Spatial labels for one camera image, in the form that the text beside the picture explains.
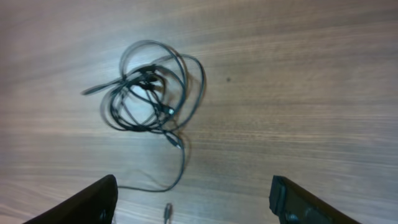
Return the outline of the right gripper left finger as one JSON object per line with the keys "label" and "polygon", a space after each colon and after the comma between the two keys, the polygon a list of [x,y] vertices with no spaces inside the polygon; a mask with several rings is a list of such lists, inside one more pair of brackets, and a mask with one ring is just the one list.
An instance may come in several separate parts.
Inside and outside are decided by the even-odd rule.
{"label": "right gripper left finger", "polygon": [[106,175],[25,224],[111,224],[118,201],[114,175]]}

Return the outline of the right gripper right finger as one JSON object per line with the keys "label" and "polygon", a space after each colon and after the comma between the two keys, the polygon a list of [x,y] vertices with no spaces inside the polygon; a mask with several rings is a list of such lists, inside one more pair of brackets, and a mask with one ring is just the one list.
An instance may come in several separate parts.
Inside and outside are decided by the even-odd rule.
{"label": "right gripper right finger", "polygon": [[359,224],[290,179],[272,178],[269,208],[280,224]]}

